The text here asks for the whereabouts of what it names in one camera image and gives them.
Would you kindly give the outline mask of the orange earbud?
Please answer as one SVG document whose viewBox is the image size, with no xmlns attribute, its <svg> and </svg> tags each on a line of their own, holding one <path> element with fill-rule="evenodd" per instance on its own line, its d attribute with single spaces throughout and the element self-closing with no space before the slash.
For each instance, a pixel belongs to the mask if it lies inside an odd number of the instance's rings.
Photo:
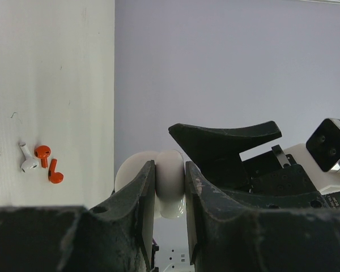
<svg viewBox="0 0 340 272">
<path fill-rule="evenodd" d="M 52 184 L 59 184 L 64 180 L 64 175 L 56 171 L 57 159 L 52 159 L 48 171 L 48 180 Z"/>
<path fill-rule="evenodd" d="M 43 168 L 48 168 L 48 157 L 50 157 L 51 153 L 50 147 L 46 145 L 38 146 L 34 151 L 35 156 L 40 159 Z"/>
</svg>

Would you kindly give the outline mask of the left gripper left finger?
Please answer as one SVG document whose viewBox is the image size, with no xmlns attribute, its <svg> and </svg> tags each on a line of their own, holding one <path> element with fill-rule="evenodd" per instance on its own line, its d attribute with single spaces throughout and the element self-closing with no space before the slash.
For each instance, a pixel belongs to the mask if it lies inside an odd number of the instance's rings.
<svg viewBox="0 0 340 272">
<path fill-rule="evenodd" d="M 91 209 L 88 224 L 90 271 L 151 271 L 155 162 Z"/>
</svg>

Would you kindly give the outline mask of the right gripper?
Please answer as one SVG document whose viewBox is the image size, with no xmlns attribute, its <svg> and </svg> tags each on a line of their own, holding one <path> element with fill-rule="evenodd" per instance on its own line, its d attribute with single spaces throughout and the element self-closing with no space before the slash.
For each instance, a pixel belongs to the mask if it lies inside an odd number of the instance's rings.
<svg viewBox="0 0 340 272">
<path fill-rule="evenodd" d="M 329 207 L 340 209 L 340 172 L 323 172 L 305 147 L 284 150 L 286 167 L 272 151 L 242 162 L 242 152 L 281 137 L 274 121 L 235 129 L 175 124 L 168 131 L 219 188 L 277 197 L 319 192 Z"/>
</svg>

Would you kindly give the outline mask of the white earbud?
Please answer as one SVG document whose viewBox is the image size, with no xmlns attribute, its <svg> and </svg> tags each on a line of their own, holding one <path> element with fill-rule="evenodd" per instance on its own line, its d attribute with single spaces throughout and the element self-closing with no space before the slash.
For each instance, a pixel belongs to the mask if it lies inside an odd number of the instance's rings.
<svg viewBox="0 0 340 272">
<path fill-rule="evenodd" d="M 19 143 L 19 147 L 25 158 L 24 162 L 21 164 L 20 169 L 24 173 L 32 172 L 34 169 L 36 169 L 39 166 L 38 160 L 32 156 L 32 153 L 30 152 L 25 142 Z"/>
</svg>

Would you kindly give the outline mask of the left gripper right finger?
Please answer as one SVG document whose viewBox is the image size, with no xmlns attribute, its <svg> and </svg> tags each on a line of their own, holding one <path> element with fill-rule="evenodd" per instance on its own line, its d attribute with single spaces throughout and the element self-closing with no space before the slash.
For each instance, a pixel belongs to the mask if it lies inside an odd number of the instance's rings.
<svg viewBox="0 0 340 272">
<path fill-rule="evenodd" d="M 186 219 L 193 265 L 258 265 L 257 210 L 242 205 L 186 163 Z"/>
</svg>

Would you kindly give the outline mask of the orange earbud left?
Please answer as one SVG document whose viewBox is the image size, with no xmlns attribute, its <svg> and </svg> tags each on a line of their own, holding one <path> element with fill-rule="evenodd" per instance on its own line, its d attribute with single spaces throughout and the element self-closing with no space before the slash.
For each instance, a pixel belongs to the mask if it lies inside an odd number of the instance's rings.
<svg viewBox="0 0 340 272">
<path fill-rule="evenodd" d="M 50 147 L 46 145 L 38 146 L 34 151 L 35 156 L 40 159 L 43 168 L 48 168 L 48 157 L 50 157 L 51 153 Z"/>
</svg>

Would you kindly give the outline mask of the orange earbud right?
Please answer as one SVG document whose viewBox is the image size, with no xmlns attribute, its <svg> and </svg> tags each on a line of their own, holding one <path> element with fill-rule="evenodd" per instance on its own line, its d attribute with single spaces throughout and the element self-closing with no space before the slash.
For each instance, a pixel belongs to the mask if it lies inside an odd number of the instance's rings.
<svg viewBox="0 0 340 272">
<path fill-rule="evenodd" d="M 56 171 L 57 159 L 52 159 L 48 171 L 48 180 L 52 184 L 59 184 L 64 180 L 64 175 Z"/>
</svg>

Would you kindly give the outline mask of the white earbud charging case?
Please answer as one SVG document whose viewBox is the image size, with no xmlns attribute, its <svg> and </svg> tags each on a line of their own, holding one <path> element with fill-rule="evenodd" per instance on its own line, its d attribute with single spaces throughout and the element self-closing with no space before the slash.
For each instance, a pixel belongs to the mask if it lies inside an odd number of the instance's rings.
<svg viewBox="0 0 340 272">
<path fill-rule="evenodd" d="M 185 211 L 185 163 L 177 150 L 143 151 L 130 156 L 116 174 L 114 191 L 131 182 L 150 160 L 155 162 L 154 218 L 182 217 Z"/>
</svg>

